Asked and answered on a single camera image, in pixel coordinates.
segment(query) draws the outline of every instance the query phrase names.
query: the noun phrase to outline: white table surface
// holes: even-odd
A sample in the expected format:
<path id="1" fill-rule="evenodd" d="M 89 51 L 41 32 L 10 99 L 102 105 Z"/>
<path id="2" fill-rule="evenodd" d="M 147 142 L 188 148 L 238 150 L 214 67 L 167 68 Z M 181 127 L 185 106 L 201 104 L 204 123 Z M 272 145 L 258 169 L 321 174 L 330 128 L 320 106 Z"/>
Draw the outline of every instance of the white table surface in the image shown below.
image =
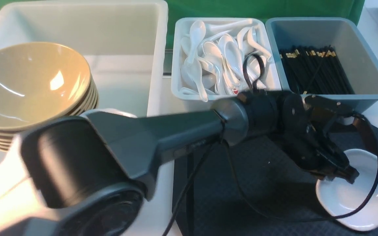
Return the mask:
<path id="1" fill-rule="evenodd" d="M 378 58 L 378 0 L 366 1 L 366 8 L 363 9 L 358 28 Z M 188 112 L 183 108 L 182 103 L 171 94 L 170 79 L 165 78 L 162 83 L 161 113 Z M 378 127 L 378 102 L 364 114 L 373 125 Z M 4 157 L 5 154 L 0 152 L 0 161 Z M 24 176 L 24 170 L 19 165 L 19 160 L 15 160 L 15 157 L 6 158 L 2 166 L 7 168 L 3 170 L 0 166 L 1 186 L 6 185 L 5 183 L 2 184 L 3 181 L 15 184 Z M 124 234 L 125 236 L 159 236 L 162 234 L 171 216 L 173 172 L 173 163 L 161 167 L 153 200 L 150 203 L 145 203 L 137 220 Z M 174 224 L 169 236 L 180 235 L 177 225 Z"/>

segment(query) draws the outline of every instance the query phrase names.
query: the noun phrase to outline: white container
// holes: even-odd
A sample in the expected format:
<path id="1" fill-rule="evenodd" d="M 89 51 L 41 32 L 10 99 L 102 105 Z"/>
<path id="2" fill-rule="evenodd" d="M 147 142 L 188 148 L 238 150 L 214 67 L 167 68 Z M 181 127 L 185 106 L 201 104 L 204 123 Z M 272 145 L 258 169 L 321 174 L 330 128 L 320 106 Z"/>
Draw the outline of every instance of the white container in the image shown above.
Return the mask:
<path id="1" fill-rule="evenodd" d="M 191 25 L 197 20 L 204 21 L 206 24 L 223 25 L 245 20 L 245 18 L 182 18 L 176 22 L 173 46 L 173 64 L 171 70 L 171 91 L 174 96 L 183 101 L 185 108 L 190 111 L 209 109 L 214 100 L 229 97 L 222 95 L 209 95 L 209 101 L 207 103 L 204 103 L 203 101 L 201 101 L 198 95 L 187 95 L 180 93 L 180 88 L 183 87 L 183 82 L 180 75 L 180 66 L 183 64 L 186 58 L 186 55 L 184 54 L 183 49 L 181 47 L 180 41 L 183 37 L 189 34 Z M 257 42 L 265 49 L 267 49 L 269 52 L 271 52 L 270 43 L 267 37 L 264 23 L 257 19 L 249 20 L 251 20 L 251 24 L 247 26 L 258 26 Z M 243 27 L 236 27 L 232 30 L 231 33 L 233 35 L 234 33 L 237 34 Z M 267 86 L 268 90 L 281 90 L 281 84 L 279 82 L 279 77 L 275 63 L 273 60 L 270 60 L 270 62 L 268 63 L 269 70 L 263 82 Z"/>
<path id="2" fill-rule="evenodd" d="M 11 3 L 0 11 L 0 49 L 35 41 L 71 47 L 90 65 L 99 108 L 158 115 L 167 18 L 162 0 Z"/>

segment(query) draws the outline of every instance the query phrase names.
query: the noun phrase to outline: green backdrop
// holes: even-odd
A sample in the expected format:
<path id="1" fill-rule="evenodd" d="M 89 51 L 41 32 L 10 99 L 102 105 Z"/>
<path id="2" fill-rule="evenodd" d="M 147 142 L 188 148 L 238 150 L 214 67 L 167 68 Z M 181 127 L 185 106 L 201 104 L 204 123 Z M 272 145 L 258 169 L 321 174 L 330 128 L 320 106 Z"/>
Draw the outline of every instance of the green backdrop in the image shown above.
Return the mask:
<path id="1" fill-rule="evenodd" d="M 0 0 L 2 6 L 13 0 Z M 167 48 L 172 48 L 174 25 L 184 17 L 332 16 L 358 24 L 365 0 L 166 0 L 169 7 Z"/>

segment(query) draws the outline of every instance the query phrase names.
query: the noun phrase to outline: gray plastic bin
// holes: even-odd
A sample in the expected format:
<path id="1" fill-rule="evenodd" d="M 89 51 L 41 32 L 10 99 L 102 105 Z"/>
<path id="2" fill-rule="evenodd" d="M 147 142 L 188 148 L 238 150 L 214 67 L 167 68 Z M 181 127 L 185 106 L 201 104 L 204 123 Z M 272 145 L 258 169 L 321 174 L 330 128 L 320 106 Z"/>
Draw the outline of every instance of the gray plastic bin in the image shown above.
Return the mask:
<path id="1" fill-rule="evenodd" d="M 364 112 L 378 101 L 378 60 L 357 27 L 344 18 L 272 18 L 266 31 L 282 89 L 289 90 L 279 49 L 293 45 L 322 48 L 331 45 L 356 94 L 323 95 Z"/>

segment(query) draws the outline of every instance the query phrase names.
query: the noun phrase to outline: black cable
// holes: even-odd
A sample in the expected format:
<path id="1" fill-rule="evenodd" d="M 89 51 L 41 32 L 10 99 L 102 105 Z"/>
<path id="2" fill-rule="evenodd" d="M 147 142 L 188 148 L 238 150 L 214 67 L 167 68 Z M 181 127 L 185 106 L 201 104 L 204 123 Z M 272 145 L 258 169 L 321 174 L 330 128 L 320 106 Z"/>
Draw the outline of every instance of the black cable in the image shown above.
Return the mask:
<path id="1" fill-rule="evenodd" d="M 365 116 L 363 116 L 361 114 L 357 114 L 354 117 L 355 118 L 359 118 L 359 119 L 363 120 L 364 122 L 366 122 L 367 125 L 369 125 L 370 128 L 371 128 L 372 134 L 375 136 L 374 130 L 372 129 L 372 126 L 371 126 L 369 120 Z M 237 190 L 238 190 L 240 196 L 250 206 L 250 208 L 252 208 L 259 215 L 262 215 L 262 216 L 264 216 L 266 218 L 272 218 L 272 219 L 276 219 L 276 220 L 280 220 L 280 221 L 294 222 L 294 223 L 316 222 L 316 221 L 331 221 L 331 220 L 337 220 L 337 219 L 347 218 L 347 217 L 350 217 L 351 215 L 354 215 L 357 212 L 361 211 L 366 206 L 366 204 L 369 202 L 369 200 L 373 196 L 373 194 L 374 194 L 374 192 L 375 192 L 375 190 L 377 188 L 377 185 L 378 185 L 378 143 L 377 143 L 377 173 L 376 173 L 376 176 L 375 176 L 375 179 L 374 179 L 374 183 L 373 183 L 373 186 L 371 187 L 371 190 L 369 191 L 366 199 L 364 199 L 363 203 L 361 203 L 361 205 L 358 206 L 357 209 L 351 211 L 350 213 L 343 214 L 343 215 L 338 215 L 338 216 L 330 216 L 330 217 L 324 217 L 324 218 L 312 218 L 312 219 L 300 219 L 300 220 L 284 219 L 284 218 L 276 217 L 276 216 L 273 216 L 273 215 L 267 215 L 264 212 L 262 212 L 260 209 L 258 209 L 255 206 L 255 204 L 253 204 L 250 200 L 248 200 L 248 198 L 246 196 L 246 193 L 244 193 L 244 191 L 241 189 L 240 183 L 239 183 L 239 179 L 237 178 L 236 170 L 234 168 L 234 163 L 233 163 L 233 160 L 231 158 L 230 147 L 228 146 L 227 143 L 224 143 L 224 146 L 225 146 L 226 154 L 227 154 L 227 157 L 228 157 L 228 162 L 230 164 L 231 173 L 233 175 L 234 181 L 236 182 Z"/>
<path id="2" fill-rule="evenodd" d="M 201 167 L 205 163 L 206 159 L 209 157 L 211 151 L 213 150 L 213 146 L 214 146 L 214 144 L 211 144 L 208 147 L 208 149 L 205 151 L 204 155 L 202 155 L 201 160 L 199 160 L 198 164 L 195 166 L 194 170 L 190 174 L 189 179 L 186 182 L 185 187 L 183 188 L 183 190 L 180 192 L 179 196 L 177 197 L 176 204 L 174 205 L 173 210 L 172 210 L 172 216 L 171 216 L 170 221 L 168 222 L 167 227 L 165 228 L 162 236 L 167 236 L 167 234 L 171 230 L 171 227 L 173 226 L 174 220 L 177 217 L 177 213 L 179 212 L 179 208 L 182 205 L 183 197 L 189 191 L 189 188 L 193 185 L 195 176 L 198 174 L 199 170 L 201 169 Z"/>
<path id="3" fill-rule="evenodd" d="M 261 74 L 259 75 L 258 78 L 256 78 L 253 81 L 253 85 L 250 82 L 249 75 L 247 74 L 247 62 L 249 61 L 249 58 L 251 56 L 255 57 L 256 60 L 258 60 L 259 68 L 261 70 Z M 258 90 L 258 80 L 262 79 L 264 74 L 265 74 L 265 65 L 264 65 L 262 58 L 256 53 L 251 53 L 251 54 L 247 55 L 246 58 L 244 59 L 244 62 L 243 62 L 243 77 L 244 77 L 244 80 L 246 81 L 247 85 L 249 86 L 250 90 L 252 90 L 252 91 Z"/>

